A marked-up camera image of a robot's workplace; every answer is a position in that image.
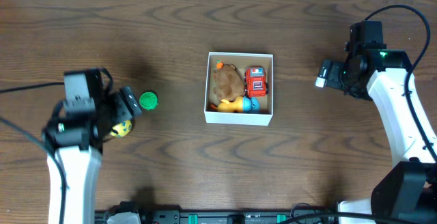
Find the brown plush toy with orange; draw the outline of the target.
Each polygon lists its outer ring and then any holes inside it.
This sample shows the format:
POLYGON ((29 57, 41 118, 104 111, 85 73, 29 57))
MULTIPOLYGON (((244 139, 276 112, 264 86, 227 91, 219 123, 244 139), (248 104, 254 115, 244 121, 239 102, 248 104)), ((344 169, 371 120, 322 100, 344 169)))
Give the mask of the brown plush toy with orange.
POLYGON ((234 101, 237 97, 245 95, 245 82, 238 74, 235 65, 218 61, 213 79, 215 82, 213 92, 219 101, 223 99, 234 101))

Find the orange blue toy duck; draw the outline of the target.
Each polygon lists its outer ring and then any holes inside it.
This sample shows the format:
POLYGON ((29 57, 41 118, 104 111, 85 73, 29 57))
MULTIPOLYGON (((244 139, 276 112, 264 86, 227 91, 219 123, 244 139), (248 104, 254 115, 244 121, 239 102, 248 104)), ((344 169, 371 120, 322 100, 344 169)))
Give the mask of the orange blue toy duck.
POLYGON ((213 111, 224 113, 259 113, 260 104, 256 98, 238 96, 234 101, 222 99, 219 105, 210 104, 213 111))

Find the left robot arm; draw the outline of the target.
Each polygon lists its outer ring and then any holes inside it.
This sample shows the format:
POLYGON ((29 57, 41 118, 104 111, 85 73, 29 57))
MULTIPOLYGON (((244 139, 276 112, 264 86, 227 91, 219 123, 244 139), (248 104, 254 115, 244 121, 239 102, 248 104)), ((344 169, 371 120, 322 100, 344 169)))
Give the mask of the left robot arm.
POLYGON ((66 97, 42 130, 50 175, 49 223, 93 223, 104 139, 142 111, 129 86, 114 92, 105 68, 65 72, 66 97))

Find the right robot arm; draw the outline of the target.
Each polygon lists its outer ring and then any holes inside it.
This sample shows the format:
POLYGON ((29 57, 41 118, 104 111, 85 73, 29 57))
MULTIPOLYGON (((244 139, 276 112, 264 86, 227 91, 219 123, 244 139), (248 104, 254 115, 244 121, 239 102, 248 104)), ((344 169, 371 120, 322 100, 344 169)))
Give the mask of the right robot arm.
POLYGON ((344 62, 324 60, 317 87, 331 87, 376 105, 389 140, 392 170, 367 199, 341 201, 340 212, 373 214, 414 223, 436 222, 436 161, 424 139, 436 135, 417 95, 412 65, 405 51, 389 50, 382 23, 350 27, 344 62))

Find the red toy fire truck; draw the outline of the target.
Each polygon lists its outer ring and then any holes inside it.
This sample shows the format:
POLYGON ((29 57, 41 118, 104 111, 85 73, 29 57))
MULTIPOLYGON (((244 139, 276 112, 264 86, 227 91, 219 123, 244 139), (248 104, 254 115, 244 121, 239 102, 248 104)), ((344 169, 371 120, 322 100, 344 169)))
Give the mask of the red toy fire truck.
POLYGON ((249 98, 268 94, 266 72, 261 66, 248 67, 244 73, 245 91, 249 98))

